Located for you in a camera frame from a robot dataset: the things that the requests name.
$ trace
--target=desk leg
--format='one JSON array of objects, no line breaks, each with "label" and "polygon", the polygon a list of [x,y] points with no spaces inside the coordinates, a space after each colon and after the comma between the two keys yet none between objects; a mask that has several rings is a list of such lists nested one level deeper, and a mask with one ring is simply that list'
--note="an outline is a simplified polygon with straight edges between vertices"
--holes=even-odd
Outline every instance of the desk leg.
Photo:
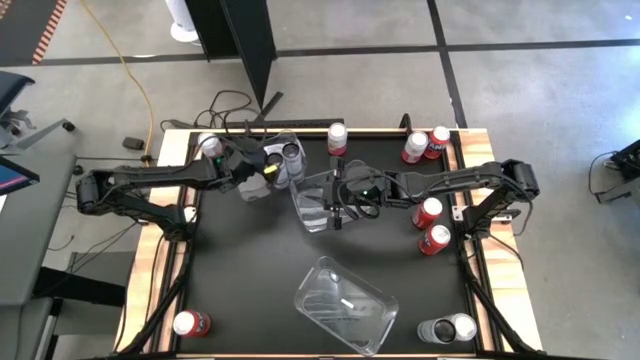
[{"label": "desk leg", "polygon": [[124,286],[88,279],[44,266],[40,268],[33,289],[33,293],[39,297],[58,297],[117,307],[124,305],[125,292]]}]

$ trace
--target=clear bin lid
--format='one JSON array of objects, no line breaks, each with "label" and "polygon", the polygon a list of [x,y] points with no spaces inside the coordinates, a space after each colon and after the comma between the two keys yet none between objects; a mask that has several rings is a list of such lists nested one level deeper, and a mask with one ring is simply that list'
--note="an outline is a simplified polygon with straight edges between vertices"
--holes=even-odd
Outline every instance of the clear bin lid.
[{"label": "clear bin lid", "polygon": [[322,257],[296,292],[298,311],[365,356],[375,355],[398,313],[383,294],[329,257]]}]

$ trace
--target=concrete floor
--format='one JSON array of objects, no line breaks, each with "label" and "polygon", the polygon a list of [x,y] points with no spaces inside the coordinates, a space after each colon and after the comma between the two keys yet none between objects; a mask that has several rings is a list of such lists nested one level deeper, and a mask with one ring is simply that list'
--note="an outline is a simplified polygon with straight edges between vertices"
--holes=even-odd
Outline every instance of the concrete floor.
[{"label": "concrete floor", "polygon": [[[199,51],[169,37],[170,15],[162,2],[87,2],[125,55]],[[448,0],[437,5],[449,44],[640,38],[635,1]],[[424,0],[270,0],[269,9],[278,49],[435,43]],[[70,0],[46,58],[113,55],[78,1]],[[640,352],[640,211],[628,199],[598,205],[587,191],[587,170],[597,154],[640,137],[640,48],[452,53],[451,59],[469,127],[489,129],[497,159],[533,164],[542,189],[518,247],[545,350],[635,358]],[[250,92],[244,68],[235,60],[131,67],[158,118],[154,155],[162,139],[159,120],[189,121],[219,90]],[[139,155],[120,142],[125,136],[146,137],[148,113],[119,65],[3,70],[36,80],[15,105],[29,109],[37,123],[66,117],[78,126],[77,134],[56,132],[35,151]],[[270,119],[344,117],[349,126],[395,127],[408,112],[419,126],[455,126],[435,53],[281,58],[273,64],[267,97],[276,91],[285,97]],[[221,108],[238,101],[224,99]],[[619,180],[596,167],[597,188]],[[65,208],[52,246],[74,234],[69,251],[86,251],[127,224],[128,219],[87,218]],[[133,251],[138,232],[111,249]],[[45,263],[63,268],[69,253],[50,253]],[[104,355],[113,337],[66,337],[56,358]]]}]

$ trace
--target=computer monitor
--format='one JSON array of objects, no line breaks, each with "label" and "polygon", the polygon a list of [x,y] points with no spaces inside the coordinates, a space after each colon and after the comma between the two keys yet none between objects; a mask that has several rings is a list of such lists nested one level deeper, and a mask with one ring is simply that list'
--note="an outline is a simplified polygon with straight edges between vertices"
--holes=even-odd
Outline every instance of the computer monitor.
[{"label": "computer monitor", "polygon": [[40,176],[0,156],[0,196],[40,182]]}]

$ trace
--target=white can lid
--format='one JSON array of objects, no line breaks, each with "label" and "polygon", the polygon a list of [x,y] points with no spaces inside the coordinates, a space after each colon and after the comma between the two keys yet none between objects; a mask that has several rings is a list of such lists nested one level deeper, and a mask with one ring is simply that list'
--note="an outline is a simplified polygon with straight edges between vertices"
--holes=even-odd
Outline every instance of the white can lid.
[{"label": "white can lid", "polygon": [[440,215],[442,213],[442,203],[436,198],[428,198],[422,203],[422,210],[429,215]]},{"label": "white can lid", "polygon": [[449,129],[444,126],[436,126],[436,128],[433,129],[433,136],[440,141],[445,141],[449,140],[451,133],[449,132]]},{"label": "white can lid", "polygon": [[216,134],[202,133],[198,136],[198,144],[202,147],[213,147],[220,143],[220,139]]},{"label": "white can lid", "polygon": [[423,148],[427,146],[428,142],[427,134],[422,131],[414,131],[409,136],[409,142],[411,143],[411,147],[415,148]]},{"label": "white can lid", "polygon": [[347,137],[347,127],[341,123],[333,123],[329,127],[329,137],[332,139],[342,139]]},{"label": "white can lid", "polygon": [[467,314],[454,316],[453,325],[456,327],[456,339],[458,340],[471,340],[476,335],[476,322]]},{"label": "white can lid", "polygon": [[178,335],[185,335],[193,329],[195,323],[195,316],[188,311],[183,311],[173,319],[173,331]]},{"label": "white can lid", "polygon": [[438,244],[447,244],[451,240],[451,233],[444,225],[436,225],[431,229],[431,238]]}]

